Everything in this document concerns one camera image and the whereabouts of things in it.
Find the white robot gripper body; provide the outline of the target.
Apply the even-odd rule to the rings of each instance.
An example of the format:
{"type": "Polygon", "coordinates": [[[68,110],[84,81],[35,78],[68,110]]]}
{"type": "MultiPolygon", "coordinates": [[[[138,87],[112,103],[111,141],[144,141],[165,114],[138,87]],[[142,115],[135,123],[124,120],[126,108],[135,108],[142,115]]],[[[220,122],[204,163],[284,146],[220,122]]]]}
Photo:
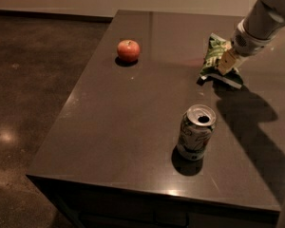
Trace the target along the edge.
{"type": "Polygon", "coordinates": [[[269,39],[259,39],[250,35],[244,27],[244,21],[240,21],[231,37],[231,44],[234,51],[242,57],[256,55],[263,50],[270,42],[269,39]]]}

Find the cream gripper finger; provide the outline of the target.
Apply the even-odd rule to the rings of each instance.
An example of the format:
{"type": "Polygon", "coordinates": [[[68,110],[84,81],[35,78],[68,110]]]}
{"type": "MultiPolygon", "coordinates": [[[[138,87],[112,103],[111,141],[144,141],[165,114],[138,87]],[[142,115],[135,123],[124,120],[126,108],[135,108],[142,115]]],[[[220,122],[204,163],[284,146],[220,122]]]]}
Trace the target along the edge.
{"type": "Polygon", "coordinates": [[[223,52],[218,63],[218,71],[221,75],[225,75],[233,68],[239,67],[240,64],[240,56],[231,48],[223,52]]]}

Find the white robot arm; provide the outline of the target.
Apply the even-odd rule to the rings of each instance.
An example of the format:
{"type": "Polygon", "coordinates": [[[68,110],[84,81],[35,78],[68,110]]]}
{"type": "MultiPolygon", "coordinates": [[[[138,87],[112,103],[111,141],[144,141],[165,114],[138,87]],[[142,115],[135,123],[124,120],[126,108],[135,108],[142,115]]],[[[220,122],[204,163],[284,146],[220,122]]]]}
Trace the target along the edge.
{"type": "Polygon", "coordinates": [[[264,49],[285,27],[285,0],[256,0],[248,15],[237,25],[231,47],[223,54],[218,71],[225,75],[246,57],[264,49]]]}

